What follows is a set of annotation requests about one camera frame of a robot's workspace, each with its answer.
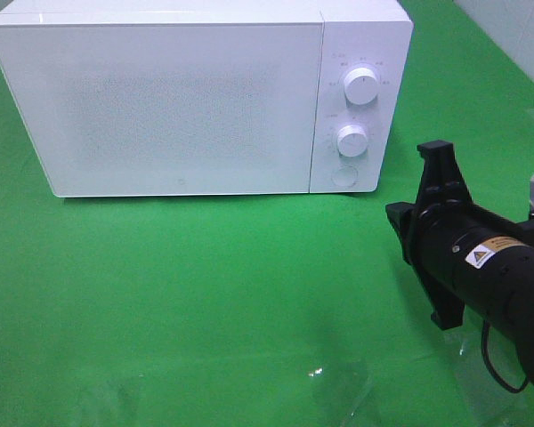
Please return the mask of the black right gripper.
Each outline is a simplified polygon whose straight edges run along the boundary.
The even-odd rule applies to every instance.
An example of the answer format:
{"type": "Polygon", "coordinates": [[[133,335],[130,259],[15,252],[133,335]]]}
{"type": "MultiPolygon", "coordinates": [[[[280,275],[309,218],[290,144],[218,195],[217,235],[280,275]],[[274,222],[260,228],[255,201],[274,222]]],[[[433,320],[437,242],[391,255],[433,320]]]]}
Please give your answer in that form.
{"type": "Polygon", "coordinates": [[[454,144],[436,140],[419,144],[417,151],[424,160],[417,200],[395,202],[385,206],[388,222],[403,236],[404,260],[419,278],[422,288],[433,306],[434,314],[463,313],[464,304],[428,272],[419,244],[425,233],[449,209],[472,201],[457,165],[454,144]]]}

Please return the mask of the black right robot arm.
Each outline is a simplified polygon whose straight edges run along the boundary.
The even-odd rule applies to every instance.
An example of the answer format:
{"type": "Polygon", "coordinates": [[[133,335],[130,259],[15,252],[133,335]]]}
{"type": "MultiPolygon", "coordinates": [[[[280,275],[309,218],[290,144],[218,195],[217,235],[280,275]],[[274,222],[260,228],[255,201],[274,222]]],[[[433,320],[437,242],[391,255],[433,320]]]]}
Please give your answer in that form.
{"type": "Polygon", "coordinates": [[[459,327],[466,307],[483,319],[481,355],[511,393],[534,385],[534,216],[511,222],[476,205],[448,141],[418,145],[424,170],[415,202],[386,206],[404,261],[415,271],[441,330],[459,327]],[[525,378],[514,387],[490,362],[490,329],[515,347],[525,378]]]}

